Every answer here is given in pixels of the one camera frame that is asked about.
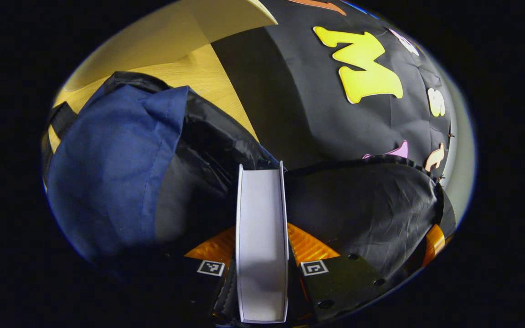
yellow wood panel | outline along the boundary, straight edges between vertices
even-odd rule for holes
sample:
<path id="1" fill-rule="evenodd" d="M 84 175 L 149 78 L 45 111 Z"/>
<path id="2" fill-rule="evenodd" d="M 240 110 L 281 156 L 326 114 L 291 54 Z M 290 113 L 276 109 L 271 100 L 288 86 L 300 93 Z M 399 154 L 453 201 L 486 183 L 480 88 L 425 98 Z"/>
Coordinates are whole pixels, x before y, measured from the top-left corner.
<path id="1" fill-rule="evenodd" d="M 232 116 L 258 140 L 234 87 L 210 44 L 190 52 L 181 60 L 130 69 L 129 72 L 153 75 L 172 87 L 189 85 L 198 95 Z M 86 100 L 106 79 L 108 77 L 103 77 L 75 91 L 65 91 L 62 88 L 54 106 L 65 101 L 78 114 Z"/>
<path id="2" fill-rule="evenodd" d="M 54 131 L 54 128 L 52 128 L 52 124 L 48 126 L 48 138 L 50 139 L 50 147 L 52 147 L 52 154 L 56 152 L 56 149 L 58 149 L 58 145 L 60 145 L 60 138 L 56 134 L 56 131 Z"/>
<path id="3" fill-rule="evenodd" d="M 175 62 L 204 44 L 276 24 L 258 0 L 176 1 L 105 41 L 79 65 L 64 87 L 73 91 L 114 71 Z"/>

black nylon fabric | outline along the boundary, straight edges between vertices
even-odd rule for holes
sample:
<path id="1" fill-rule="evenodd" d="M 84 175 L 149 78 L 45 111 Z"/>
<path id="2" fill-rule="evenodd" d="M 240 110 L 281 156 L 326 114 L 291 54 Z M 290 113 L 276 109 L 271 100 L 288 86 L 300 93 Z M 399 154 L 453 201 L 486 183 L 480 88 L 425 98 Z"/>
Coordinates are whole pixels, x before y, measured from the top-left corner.
<path id="1" fill-rule="evenodd" d="M 393 155 L 285 175 L 287 220 L 341 255 L 363 257 L 387 279 L 441 222 L 439 193 L 427 172 Z"/>
<path id="2" fill-rule="evenodd" d="M 453 102 L 436 64 L 410 37 L 383 20 L 337 2 L 347 15 L 286 0 L 262 0 L 278 25 L 229 36 L 212 44 L 262 144 L 290 168 L 322 160 L 352 160 L 380 155 L 409 143 L 408 158 L 425 164 L 432 151 L 450 140 Z M 312 31 L 371 33 L 386 52 L 375 62 L 398 75 L 404 90 L 393 95 L 346 99 L 338 69 L 362 68 L 332 58 L 337 50 L 323 45 Z M 392 27 L 419 49 L 411 54 L 387 29 Z M 427 89 L 441 91 L 446 114 L 433 117 Z M 444 170 L 445 160 L 436 175 Z"/>
<path id="3" fill-rule="evenodd" d="M 451 200 L 448 199 L 448 195 L 444 189 L 442 195 L 439 196 L 443 199 L 443 219 L 439 223 L 439 228 L 443 231 L 444 237 L 448 238 L 452 236 L 457 229 L 457 220 Z"/>
<path id="4" fill-rule="evenodd" d="M 180 141 L 159 191 L 161 241 L 190 251 L 236 223 L 238 166 L 276 169 L 273 158 L 237 121 L 190 93 Z"/>

